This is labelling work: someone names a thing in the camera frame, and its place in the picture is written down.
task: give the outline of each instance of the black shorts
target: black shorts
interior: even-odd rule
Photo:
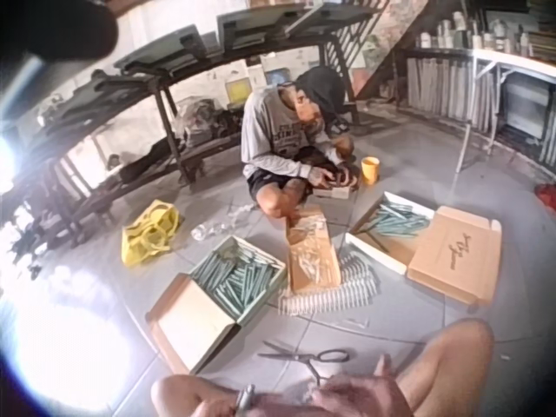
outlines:
[[[318,149],[312,146],[306,146],[301,148],[299,153],[295,156],[294,161],[302,161],[308,163],[314,167],[321,167],[330,170],[335,174],[337,168],[331,163]],[[288,175],[277,175],[265,169],[257,169],[248,179],[247,184],[249,186],[249,194],[253,200],[257,200],[257,193],[265,185],[275,183],[279,189],[283,189],[289,180],[294,179],[293,176]],[[312,188],[307,187],[308,194],[311,192]]]

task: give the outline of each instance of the spiral binding coil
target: spiral binding coil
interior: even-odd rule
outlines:
[[[370,304],[378,294],[379,285],[373,267],[357,254],[344,255],[339,262],[342,284],[338,288],[302,295],[293,295],[288,289],[284,289],[278,297],[280,313],[325,313]]]

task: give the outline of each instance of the gray sweatshirt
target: gray sweatshirt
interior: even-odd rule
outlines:
[[[277,87],[251,93],[242,125],[243,174],[247,178],[257,169],[307,178],[311,166],[292,158],[308,145],[315,146],[334,164],[342,162],[324,131],[307,138],[297,114],[283,103]]]

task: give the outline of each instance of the open cardboard box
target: open cardboard box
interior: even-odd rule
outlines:
[[[237,321],[186,274],[177,275],[145,316],[156,345],[175,374],[196,373],[230,330],[235,325],[245,326],[283,282],[285,264],[243,239],[227,237],[215,250],[224,253],[234,245],[256,252],[277,268],[267,290],[251,302]]]
[[[381,201],[410,205],[432,219],[413,239],[379,236],[383,252],[359,229],[374,215]],[[489,303],[494,297],[500,267],[502,227],[496,220],[446,206],[436,212],[405,198],[384,193],[347,233],[353,243],[392,270],[466,304]]]
[[[322,221],[310,234],[307,230],[299,228],[299,222],[311,216],[319,216]],[[340,264],[336,256],[334,245],[328,235],[326,217],[318,206],[306,207],[300,210],[300,219],[286,222],[286,238],[288,240],[288,279],[289,289],[295,293],[313,292],[327,288],[336,288],[341,285]],[[298,258],[299,254],[307,252],[308,248],[318,253],[321,265],[322,281],[313,281],[303,268]]]

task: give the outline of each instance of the yellow mug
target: yellow mug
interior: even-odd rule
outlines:
[[[374,156],[368,156],[361,161],[361,171],[363,173],[363,181],[372,185],[379,179],[379,167],[381,161]]]

